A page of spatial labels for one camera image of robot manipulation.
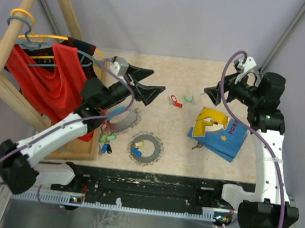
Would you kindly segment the green key tag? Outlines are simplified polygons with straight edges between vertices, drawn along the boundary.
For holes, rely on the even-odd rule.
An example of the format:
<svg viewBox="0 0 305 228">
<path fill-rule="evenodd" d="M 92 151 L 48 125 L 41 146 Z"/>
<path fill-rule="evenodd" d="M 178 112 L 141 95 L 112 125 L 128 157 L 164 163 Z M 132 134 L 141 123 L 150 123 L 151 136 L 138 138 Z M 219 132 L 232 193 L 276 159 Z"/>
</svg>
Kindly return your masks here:
<svg viewBox="0 0 305 228">
<path fill-rule="evenodd" d="M 183 99 L 185 100 L 185 102 L 187 103 L 191 103 L 191 104 L 194 104 L 194 97 L 187 97 L 187 96 L 183 96 Z"/>
</svg>

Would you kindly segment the steel key ring disc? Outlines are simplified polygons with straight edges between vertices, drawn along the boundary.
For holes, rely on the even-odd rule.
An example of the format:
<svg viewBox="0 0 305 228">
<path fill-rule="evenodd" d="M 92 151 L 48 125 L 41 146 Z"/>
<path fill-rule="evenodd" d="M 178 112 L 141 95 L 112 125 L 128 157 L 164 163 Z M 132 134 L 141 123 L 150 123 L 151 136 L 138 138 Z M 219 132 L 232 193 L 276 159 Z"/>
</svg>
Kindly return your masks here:
<svg viewBox="0 0 305 228">
<path fill-rule="evenodd" d="M 142 156 L 136 156 L 132 153 L 132 149 L 135 148 L 134 143 L 139 141 L 145 142 L 143 147 L 138 148 L 142 151 Z M 164 153 L 164 145 L 162 140 L 152 132 L 141 131 L 132 136 L 127 150 L 132 161 L 137 165 L 147 166 L 160 160 Z"/>
</svg>

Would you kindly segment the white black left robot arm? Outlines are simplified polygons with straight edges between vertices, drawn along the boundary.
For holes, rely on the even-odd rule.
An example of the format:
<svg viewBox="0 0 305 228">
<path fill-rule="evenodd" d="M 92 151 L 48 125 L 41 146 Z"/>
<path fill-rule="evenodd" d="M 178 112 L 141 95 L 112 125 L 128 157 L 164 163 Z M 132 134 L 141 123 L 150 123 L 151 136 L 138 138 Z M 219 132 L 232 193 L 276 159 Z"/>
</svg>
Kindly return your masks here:
<svg viewBox="0 0 305 228">
<path fill-rule="evenodd" d="M 0 177 L 13 194 L 22 194 L 37 184 L 61 184 L 71 191 L 79 190 L 83 178 L 70 164 L 44 164 L 36 166 L 51 152 L 66 143 L 93 132 L 108 117 L 105 111 L 123 102 L 128 96 L 132 101 L 148 106 L 166 90 L 165 86 L 146 86 L 139 81 L 154 73 L 153 70 L 122 67 L 114 63 L 114 70 L 106 72 L 116 82 L 106 87 L 98 78 L 88 79 L 81 91 L 82 104 L 67 117 L 18 142 L 7 139 L 0 145 Z"/>
</svg>

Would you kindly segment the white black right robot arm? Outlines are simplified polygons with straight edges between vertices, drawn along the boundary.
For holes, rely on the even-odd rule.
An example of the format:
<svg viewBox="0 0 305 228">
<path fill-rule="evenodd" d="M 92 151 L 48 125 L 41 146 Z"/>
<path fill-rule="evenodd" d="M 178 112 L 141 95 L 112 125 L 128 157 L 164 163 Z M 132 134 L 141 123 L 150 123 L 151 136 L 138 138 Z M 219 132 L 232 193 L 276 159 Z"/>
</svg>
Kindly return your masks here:
<svg viewBox="0 0 305 228">
<path fill-rule="evenodd" d="M 227 75 L 224 85 L 204 88 L 214 105 L 220 104 L 221 92 L 227 101 L 237 100 L 247 106 L 247 121 L 255 147 L 256 187 L 254 193 L 238 184 L 224 183 L 213 193 L 218 207 L 230 204 L 237 210 L 240 228 L 289 228 L 299 219 L 297 207 L 292 207 L 283 177 L 283 141 L 285 119 L 278 109 L 286 79 L 277 73 L 265 73 L 258 86 L 247 84 L 240 73 Z"/>
</svg>

